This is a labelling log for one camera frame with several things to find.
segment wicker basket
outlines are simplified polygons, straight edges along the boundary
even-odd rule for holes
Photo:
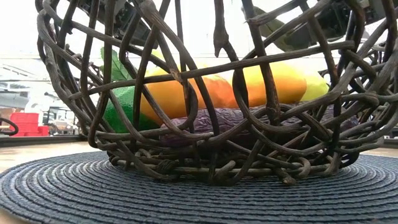
[[[197,69],[195,62],[183,44],[180,1],[175,0],[178,35],[163,21],[170,0],[163,0],[159,12],[152,1],[132,0],[139,15],[155,27],[149,34],[143,50],[131,44],[140,17],[134,19],[122,40],[112,36],[115,0],[106,1],[105,32],[94,30],[98,18],[100,1],[92,1],[90,23],[84,26],[72,20],[79,0],[70,0],[65,17],[57,16],[59,1],[36,0],[39,12],[38,49],[47,67],[52,85],[60,99],[76,114],[83,133],[88,136],[92,147],[107,151],[109,160],[115,166],[134,168],[158,180],[177,180],[181,176],[194,176],[209,184],[233,185],[242,178],[276,175],[284,184],[292,185],[297,179],[311,174],[333,175],[339,169],[353,164],[360,152],[379,147],[386,135],[398,122],[398,61],[396,11],[392,1],[382,0],[386,19],[370,38],[359,48],[364,32],[364,11],[355,0],[347,1],[352,9],[352,19],[348,24],[346,40],[328,43],[314,15],[330,5],[331,0],[320,0],[309,7],[306,1],[291,1],[280,8],[253,17],[251,0],[244,0],[243,7],[248,19],[255,49],[243,60],[239,60],[228,40],[224,26],[223,0],[214,0],[216,25],[214,44],[216,55],[224,49],[231,63],[210,68]],[[303,13],[275,31],[262,41],[258,26],[278,15],[300,6]],[[319,47],[296,50],[267,56],[264,46],[273,43],[292,28],[308,23],[317,37]],[[65,44],[67,34],[72,29],[87,34],[83,55],[76,54]],[[388,29],[387,40],[382,45],[375,43]],[[169,38],[178,49],[182,61],[182,72],[178,71],[164,39]],[[104,72],[90,62],[93,39],[104,42]],[[165,57],[164,62],[151,55],[155,42],[159,43]],[[119,47],[119,59],[132,77],[131,80],[111,82],[112,47]],[[331,51],[339,49],[340,61],[335,65]],[[138,72],[126,57],[130,52],[141,57]],[[315,100],[285,105],[278,102],[275,84],[269,63],[312,54],[323,53],[329,73],[331,86],[329,92]],[[370,58],[371,64],[364,58]],[[169,74],[144,77],[148,61],[153,62]],[[70,65],[81,70],[80,78],[72,76]],[[261,65],[266,81],[267,103],[258,108],[248,108],[247,89],[243,78],[244,67]],[[203,84],[202,76],[234,70],[234,95],[244,116],[233,129],[220,132],[215,109]],[[196,133],[193,121],[198,114],[198,100],[187,79],[194,78],[206,103],[206,114],[211,119],[213,130]],[[184,88],[187,111],[186,122],[176,126],[158,104],[151,99],[144,83],[177,80]],[[133,121],[130,122],[118,103],[112,89],[135,85]],[[90,95],[101,93],[99,102],[94,105]],[[138,96],[144,94],[152,108],[166,124],[166,128],[138,131]],[[111,101],[128,133],[115,133],[103,119],[105,107]],[[355,125],[345,122],[355,119]],[[233,141],[234,137],[247,132],[252,137],[250,147]],[[190,142],[187,147],[170,147],[159,141],[161,136],[174,134]]]

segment blue woven placemat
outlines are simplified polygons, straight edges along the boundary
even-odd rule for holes
[[[398,159],[362,155],[293,187],[274,177],[210,187],[154,181],[89,152],[0,174],[0,207],[36,223],[398,223],[397,173]]]

